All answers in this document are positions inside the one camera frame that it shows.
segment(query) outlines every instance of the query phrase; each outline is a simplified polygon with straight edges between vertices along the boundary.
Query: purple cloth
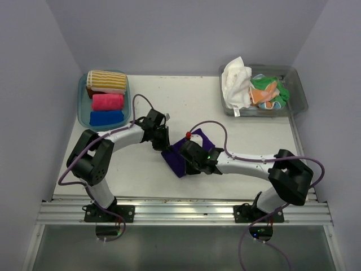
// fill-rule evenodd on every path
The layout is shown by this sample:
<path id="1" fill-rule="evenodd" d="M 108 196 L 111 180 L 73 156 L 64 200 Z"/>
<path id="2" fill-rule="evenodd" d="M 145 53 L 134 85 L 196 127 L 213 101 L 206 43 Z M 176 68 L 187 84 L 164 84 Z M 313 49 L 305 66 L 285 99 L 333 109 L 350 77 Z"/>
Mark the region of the purple cloth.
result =
<path id="1" fill-rule="evenodd" d="M 199 128 L 192 132 L 192 134 L 199 135 L 203 142 L 202 148 L 206 151 L 210 151 L 215 147 L 215 145 L 209 140 L 209 138 L 202 132 Z M 186 138 L 182 138 L 177 143 L 171 146 L 172 151 L 162 151 L 161 155 L 163 156 L 164 160 L 167 162 L 169 167 L 173 170 L 175 175 L 178 178 L 181 178 L 186 175 L 186 161 L 185 159 L 179 154 L 179 149 L 185 143 Z"/>

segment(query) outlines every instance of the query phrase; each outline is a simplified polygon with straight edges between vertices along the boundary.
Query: white table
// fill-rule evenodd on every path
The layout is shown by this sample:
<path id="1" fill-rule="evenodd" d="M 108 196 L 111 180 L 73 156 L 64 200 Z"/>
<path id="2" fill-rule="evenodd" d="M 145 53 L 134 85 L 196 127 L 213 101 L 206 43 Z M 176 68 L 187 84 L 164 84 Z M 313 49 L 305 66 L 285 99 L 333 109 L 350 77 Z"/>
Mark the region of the white table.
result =
<path id="1" fill-rule="evenodd" d="M 184 137 L 186 131 L 204 120 L 217 120 L 228 130 L 228 149 L 244 154 L 275 154 L 285 148 L 296 154 L 289 119 L 234 118 L 226 116 L 220 101 L 217 77 L 129 76 L 131 95 L 141 93 L 156 110 L 169 113 L 170 143 Z M 148 104 L 139 98 L 135 104 L 137 117 L 148 113 Z M 203 132 L 217 146 L 223 147 L 223 130 L 215 124 L 202 125 Z M 76 120 L 60 173 L 85 130 Z M 74 181 L 70 173 L 64 182 Z M 254 177 L 205 174 L 179 179 L 159 152 L 145 142 L 129 146 L 113 154 L 107 181 L 115 196 L 203 198 L 253 200 L 267 190 L 269 182 Z M 81 186 L 56 186 L 57 195 L 85 195 Z"/>

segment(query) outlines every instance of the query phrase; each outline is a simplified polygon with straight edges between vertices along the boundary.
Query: gray wall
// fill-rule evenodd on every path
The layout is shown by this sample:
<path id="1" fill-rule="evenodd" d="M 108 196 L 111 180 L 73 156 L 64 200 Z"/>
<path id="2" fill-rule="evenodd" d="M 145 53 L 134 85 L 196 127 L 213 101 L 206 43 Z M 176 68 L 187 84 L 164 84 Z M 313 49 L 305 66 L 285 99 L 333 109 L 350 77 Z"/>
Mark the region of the gray wall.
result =
<path id="1" fill-rule="evenodd" d="M 327 0 L 47 0 L 83 72 L 215 75 L 292 64 Z"/>
<path id="2" fill-rule="evenodd" d="M 361 2 L 329 0 L 294 66 L 309 110 L 297 119 L 305 153 L 326 166 L 327 200 L 349 270 L 361 269 Z"/>
<path id="3" fill-rule="evenodd" d="M 55 185 L 80 69 L 43 0 L 0 8 L 0 269 L 20 270 Z"/>

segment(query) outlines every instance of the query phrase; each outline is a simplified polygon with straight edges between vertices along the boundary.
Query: white towel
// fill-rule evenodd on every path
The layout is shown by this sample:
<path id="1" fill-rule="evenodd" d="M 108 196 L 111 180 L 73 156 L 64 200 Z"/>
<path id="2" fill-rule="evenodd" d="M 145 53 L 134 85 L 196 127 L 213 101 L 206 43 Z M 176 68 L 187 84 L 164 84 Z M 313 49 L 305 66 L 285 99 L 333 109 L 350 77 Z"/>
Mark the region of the white towel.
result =
<path id="1" fill-rule="evenodd" d="M 234 110 L 235 117 L 240 116 L 239 109 L 250 107 L 251 75 L 252 69 L 244 66 L 241 57 L 229 62 L 222 73 L 223 98 L 226 106 Z"/>

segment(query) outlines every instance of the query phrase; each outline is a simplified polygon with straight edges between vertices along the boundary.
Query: striped towel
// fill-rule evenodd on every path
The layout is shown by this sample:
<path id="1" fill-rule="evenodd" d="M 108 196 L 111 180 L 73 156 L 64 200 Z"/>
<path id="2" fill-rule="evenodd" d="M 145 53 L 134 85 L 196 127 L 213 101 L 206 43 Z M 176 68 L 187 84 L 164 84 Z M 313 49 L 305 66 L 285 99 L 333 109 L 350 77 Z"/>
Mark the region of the striped towel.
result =
<path id="1" fill-rule="evenodd" d="M 126 75 L 120 72 L 90 71 L 86 79 L 87 89 L 105 93 L 124 94 Z"/>

